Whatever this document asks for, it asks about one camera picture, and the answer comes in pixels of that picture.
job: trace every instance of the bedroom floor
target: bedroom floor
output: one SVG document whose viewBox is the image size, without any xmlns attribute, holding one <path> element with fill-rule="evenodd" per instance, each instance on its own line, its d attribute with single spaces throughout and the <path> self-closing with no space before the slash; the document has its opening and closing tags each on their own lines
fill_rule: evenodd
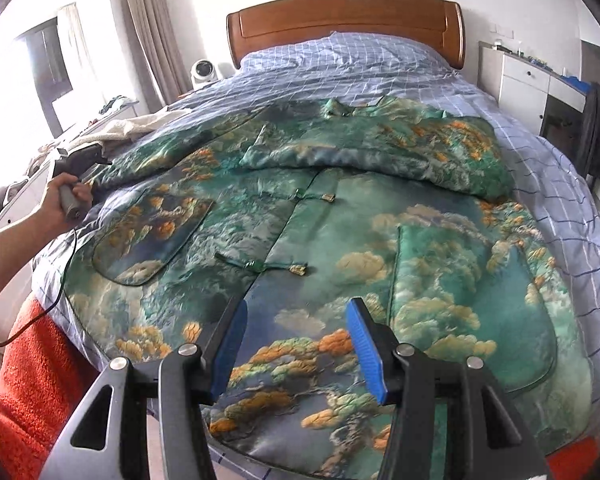
<svg viewBox="0 0 600 480">
<path fill-rule="evenodd" d="M 149 451 L 149 470 L 151 480 L 164 480 L 162 473 L 162 450 L 160 449 L 160 433 L 158 422 L 147 417 L 147 447 Z M 218 480 L 244 480 L 240 475 L 219 465 L 214 464 Z"/>
</svg>

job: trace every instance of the pillow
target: pillow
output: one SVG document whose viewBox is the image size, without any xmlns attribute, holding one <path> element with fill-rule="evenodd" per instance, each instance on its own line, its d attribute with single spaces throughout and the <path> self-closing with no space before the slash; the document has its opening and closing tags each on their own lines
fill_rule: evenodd
<svg viewBox="0 0 600 480">
<path fill-rule="evenodd" d="M 428 45 L 398 36 L 362 32 L 333 32 L 319 40 L 257 50 L 242 59 L 240 71 L 347 68 L 352 65 L 426 69 L 440 75 L 453 72 L 446 60 Z"/>
</svg>

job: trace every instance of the curtain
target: curtain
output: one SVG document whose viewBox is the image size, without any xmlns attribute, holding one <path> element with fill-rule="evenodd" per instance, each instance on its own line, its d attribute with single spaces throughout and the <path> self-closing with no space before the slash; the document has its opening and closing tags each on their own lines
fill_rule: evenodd
<svg viewBox="0 0 600 480">
<path fill-rule="evenodd" d="M 158 96 L 158 87 L 155 84 L 154 76 L 146 61 L 140 40 L 138 40 L 138 34 L 136 33 L 134 20 L 131 17 L 128 1 L 120 0 L 120 8 L 122 10 L 124 33 L 128 41 L 129 53 L 131 54 L 131 61 L 136 72 L 136 77 L 138 78 L 140 91 L 149 113 L 153 114 L 164 107 L 164 102 Z"/>
<path fill-rule="evenodd" d="M 75 4 L 58 10 L 58 38 L 71 86 L 80 95 L 84 109 L 94 115 L 107 99 L 93 68 Z"/>
<path fill-rule="evenodd" d="M 176 47 L 166 0 L 127 0 L 138 40 L 166 104 L 191 90 L 189 74 Z"/>
</svg>

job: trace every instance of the white nightstand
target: white nightstand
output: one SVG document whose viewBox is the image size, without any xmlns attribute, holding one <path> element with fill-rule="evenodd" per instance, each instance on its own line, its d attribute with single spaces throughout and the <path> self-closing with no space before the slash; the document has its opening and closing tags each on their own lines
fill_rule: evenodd
<svg viewBox="0 0 600 480">
<path fill-rule="evenodd" d="M 500 108 L 540 135 L 552 96 L 577 112 L 584 109 L 585 95 L 565 83 L 556 73 L 525 59 L 480 42 L 478 87 L 492 95 Z"/>
</svg>

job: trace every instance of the power cord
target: power cord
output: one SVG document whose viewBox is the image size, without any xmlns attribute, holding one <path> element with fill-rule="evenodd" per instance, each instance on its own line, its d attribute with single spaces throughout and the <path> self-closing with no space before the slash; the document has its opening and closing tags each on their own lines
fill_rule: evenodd
<svg viewBox="0 0 600 480">
<path fill-rule="evenodd" d="M 23 326 L 20 330 L 18 330 L 14 335 L 12 335 L 10 338 L 8 338 L 5 341 L 0 342 L 0 348 L 3 346 L 7 346 L 9 343 L 14 342 L 17 338 L 19 338 L 24 331 L 29 328 L 31 325 L 33 325 L 35 322 L 37 322 L 38 320 L 42 319 L 43 317 L 45 317 L 49 312 L 51 312 L 56 305 L 59 303 L 60 298 L 62 298 L 62 292 L 64 291 L 64 282 L 66 281 L 66 272 L 69 269 L 69 265 L 71 265 L 71 260 L 74 259 L 74 255 L 75 255 L 75 250 L 78 247 L 78 233 L 75 231 L 75 228 L 73 229 L 74 231 L 74 249 L 71 252 L 71 256 L 69 256 L 69 259 L 67 260 L 66 265 L 64 266 L 64 272 L 62 273 L 62 279 L 60 281 L 60 291 L 58 291 L 58 297 L 56 298 L 56 300 L 51 304 L 50 307 L 48 307 L 47 309 L 44 310 L 44 312 L 40 312 L 40 314 L 38 314 L 36 317 L 34 317 L 33 319 L 30 319 L 29 321 L 27 321 L 26 325 Z"/>
</svg>

